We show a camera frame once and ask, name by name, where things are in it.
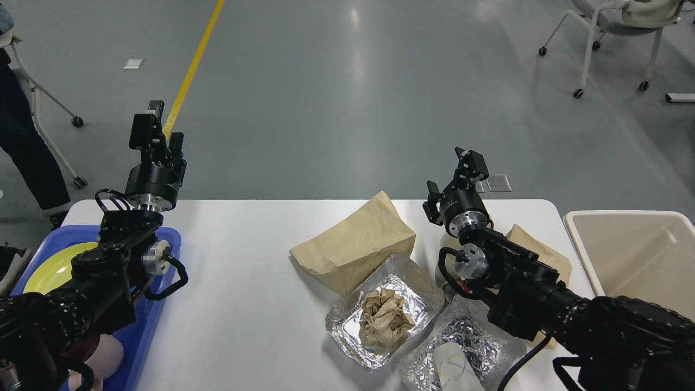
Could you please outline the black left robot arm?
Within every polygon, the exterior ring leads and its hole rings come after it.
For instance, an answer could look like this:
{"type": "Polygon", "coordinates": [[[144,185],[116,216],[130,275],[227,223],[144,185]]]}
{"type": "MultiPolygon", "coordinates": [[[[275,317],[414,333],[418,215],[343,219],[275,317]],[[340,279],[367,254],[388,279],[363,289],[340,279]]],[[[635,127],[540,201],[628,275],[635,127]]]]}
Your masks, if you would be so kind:
{"type": "Polygon", "coordinates": [[[188,273],[171,245],[156,237],[163,213],[176,207],[184,180],[184,135],[163,133],[164,102],[151,100],[132,121],[129,147],[141,153],[124,192],[109,188],[116,210],[103,212],[97,247],[71,260],[71,279],[47,294],[24,293],[2,299],[2,358],[15,367],[20,390],[57,390],[69,370],[95,376],[65,353],[89,336],[112,334],[136,321],[141,297],[159,301],[185,286],[188,273]]]}

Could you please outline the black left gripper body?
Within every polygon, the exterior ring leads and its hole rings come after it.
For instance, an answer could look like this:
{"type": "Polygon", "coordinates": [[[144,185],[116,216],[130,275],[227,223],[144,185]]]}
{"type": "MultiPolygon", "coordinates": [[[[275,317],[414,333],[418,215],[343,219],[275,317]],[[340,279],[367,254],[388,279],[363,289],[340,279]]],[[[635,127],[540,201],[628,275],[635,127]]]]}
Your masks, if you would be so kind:
{"type": "Polygon", "coordinates": [[[124,197],[129,205],[150,211],[169,211],[176,208],[183,176],[176,171],[152,163],[140,163],[132,168],[124,197]]]}

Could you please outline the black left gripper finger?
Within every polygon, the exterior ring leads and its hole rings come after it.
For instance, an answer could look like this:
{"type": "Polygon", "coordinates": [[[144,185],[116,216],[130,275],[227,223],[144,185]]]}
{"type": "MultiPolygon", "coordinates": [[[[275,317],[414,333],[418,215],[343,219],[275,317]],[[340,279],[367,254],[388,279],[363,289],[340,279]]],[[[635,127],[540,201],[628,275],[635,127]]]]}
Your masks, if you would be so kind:
{"type": "Polygon", "coordinates": [[[141,161],[164,167],[170,161],[161,117],[165,103],[151,100],[145,113],[136,113],[132,119],[129,148],[141,152],[141,161]]]}
{"type": "Polygon", "coordinates": [[[178,185],[183,185],[187,161],[183,154],[183,132],[172,132],[169,139],[169,150],[172,157],[172,170],[178,176],[178,185]]]}

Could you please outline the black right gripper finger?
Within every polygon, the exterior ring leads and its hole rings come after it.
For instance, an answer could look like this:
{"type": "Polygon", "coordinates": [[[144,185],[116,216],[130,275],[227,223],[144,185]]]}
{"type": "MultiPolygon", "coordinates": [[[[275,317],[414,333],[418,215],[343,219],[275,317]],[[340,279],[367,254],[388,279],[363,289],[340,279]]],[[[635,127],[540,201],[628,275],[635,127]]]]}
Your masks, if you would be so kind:
{"type": "Polygon", "coordinates": [[[472,189],[480,192],[480,182],[489,178],[489,170],[484,156],[472,149],[456,147],[454,149],[458,158],[458,165],[453,176],[453,190],[462,191],[472,189]]]}
{"type": "Polygon", "coordinates": [[[426,186],[428,194],[424,202],[425,216],[430,223],[442,226],[444,224],[444,220],[438,205],[444,200],[445,193],[442,193],[439,190],[438,185],[432,180],[427,180],[426,186]]]}

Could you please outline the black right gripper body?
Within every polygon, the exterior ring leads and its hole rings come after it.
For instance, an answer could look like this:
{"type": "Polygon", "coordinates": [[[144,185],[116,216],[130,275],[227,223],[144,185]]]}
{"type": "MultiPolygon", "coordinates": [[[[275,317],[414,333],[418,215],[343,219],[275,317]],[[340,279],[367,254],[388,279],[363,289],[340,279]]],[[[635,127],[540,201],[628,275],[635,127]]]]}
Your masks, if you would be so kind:
{"type": "Polygon", "coordinates": [[[457,239],[466,238],[472,231],[491,225],[491,216],[475,188],[445,193],[440,213],[446,232],[457,239]]]}

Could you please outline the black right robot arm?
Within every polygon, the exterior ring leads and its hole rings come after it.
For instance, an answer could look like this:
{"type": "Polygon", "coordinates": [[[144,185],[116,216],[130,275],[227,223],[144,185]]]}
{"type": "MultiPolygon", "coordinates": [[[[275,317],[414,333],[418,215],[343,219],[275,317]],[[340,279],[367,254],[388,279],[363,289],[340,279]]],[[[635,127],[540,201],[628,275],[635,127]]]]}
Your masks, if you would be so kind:
{"type": "Polygon", "coordinates": [[[551,339],[570,352],[553,360],[568,390],[692,390],[693,321],[625,295],[586,299],[566,287],[538,254],[494,230],[476,185],[489,177],[484,157],[455,148],[458,164],[440,191],[427,182],[424,211],[460,248],[442,247],[437,267],[453,291],[481,300],[487,319],[511,336],[544,339],[507,372],[498,389],[551,339]]]}

